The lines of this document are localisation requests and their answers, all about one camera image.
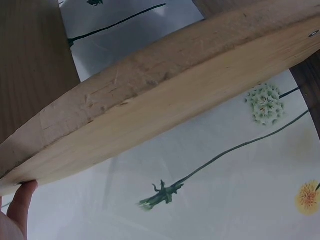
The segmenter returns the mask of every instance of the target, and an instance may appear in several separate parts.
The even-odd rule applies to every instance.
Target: wooden plank
[[[319,0],[268,0],[171,34],[93,76],[0,145],[0,194],[114,157],[320,49]]]
[[[202,15],[208,19],[213,16],[257,4],[265,0],[192,0]]]
[[[320,51],[290,70],[310,109],[320,138]]]
[[[57,0],[0,1],[0,36],[2,144],[80,80]]]

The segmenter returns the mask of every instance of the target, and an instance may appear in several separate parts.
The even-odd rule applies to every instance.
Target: screw hole
[[[309,35],[309,38],[314,37],[314,36],[317,35],[319,32],[320,32],[320,30],[314,31],[313,33],[311,33],[311,34]]]

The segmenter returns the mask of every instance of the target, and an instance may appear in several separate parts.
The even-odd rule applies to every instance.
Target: yellow dandelion print
[[[315,214],[319,210],[320,191],[319,183],[316,180],[302,185],[298,194],[295,196],[295,206],[304,215]]]

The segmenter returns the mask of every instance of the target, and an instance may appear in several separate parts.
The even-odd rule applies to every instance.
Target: flower print
[[[304,215],[312,215],[319,210],[320,187],[318,181],[311,180],[302,185],[298,194],[295,196],[295,206]]]
[[[253,120],[261,125],[275,124],[285,113],[279,89],[269,83],[259,85],[245,98],[252,109]]]

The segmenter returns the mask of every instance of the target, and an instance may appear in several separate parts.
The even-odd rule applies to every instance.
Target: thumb
[[[6,213],[8,218],[17,224],[25,238],[27,238],[29,206],[32,195],[37,187],[37,181],[23,183],[18,191],[16,191],[13,201]]]

